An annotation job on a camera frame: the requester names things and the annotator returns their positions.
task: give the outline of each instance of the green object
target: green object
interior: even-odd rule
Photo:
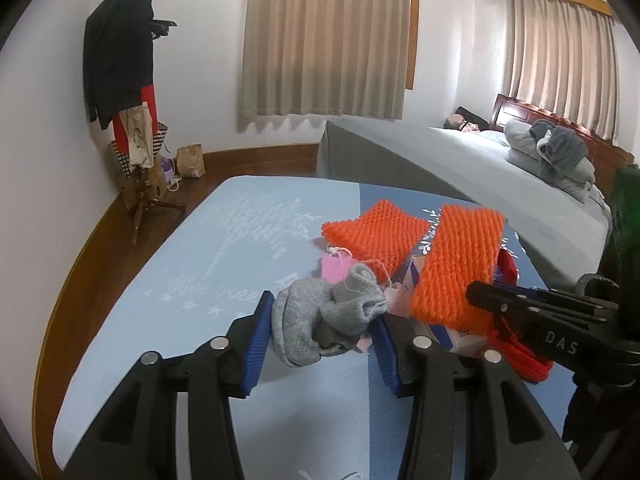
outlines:
[[[616,171],[610,195],[613,243],[620,266],[620,309],[627,331],[640,337],[640,169]]]

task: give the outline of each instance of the gray bed sheet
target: gray bed sheet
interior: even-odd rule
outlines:
[[[611,216],[509,164],[508,148],[470,132],[365,118],[327,121],[316,174],[435,193],[503,213],[549,288],[596,272]]]

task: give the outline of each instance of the screw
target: screw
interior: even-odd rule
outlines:
[[[224,350],[226,347],[229,346],[229,339],[227,339],[224,336],[215,337],[211,340],[209,345],[214,350]]]
[[[484,358],[490,363],[494,363],[494,364],[499,363],[502,360],[502,356],[500,355],[500,352],[496,350],[487,350],[484,353]]]
[[[158,362],[159,357],[160,356],[158,355],[158,352],[145,352],[142,354],[142,357],[140,358],[140,362],[143,365],[152,365]]]
[[[414,337],[414,346],[416,348],[427,349],[431,346],[432,342],[433,341],[425,335],[417,335]]]

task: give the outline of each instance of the wooden headboard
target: wooden headboard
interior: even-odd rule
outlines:
[[[589,149],[588,159],[596,169],[596,184],[604,196],[609,196],[613,174],[617,168],[624,168],[634,161],[634,156],[631,153],[614,146],[609,140],[601,139],[583,126],[572,123],[570,120],[547,110],[498,94],[489,128],[501,132],[504,125],[511,119],[518,119],[529,124],[538,119],[546,119],[559,126],[574,130]]]

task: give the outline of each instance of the pink paper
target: pink paper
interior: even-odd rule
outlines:
[[[409,307],[411,304],[411,293],[404,288],[401,283],[393,283],[382,293],[386,298],[386,307],[389,314],[409,317]]]
[[[361,352],[366,352],[367,348],[369,348],[371,346],[371,338],[370,337],[361,337],[360,341],[358,341],[358,349]]]
[[[349,269],[357,263],[358,261],[351,258],[346,252],[332,251],[330,254],[325,254],[320,260],[321,277],[331,285],[341,282],[347,277]]]

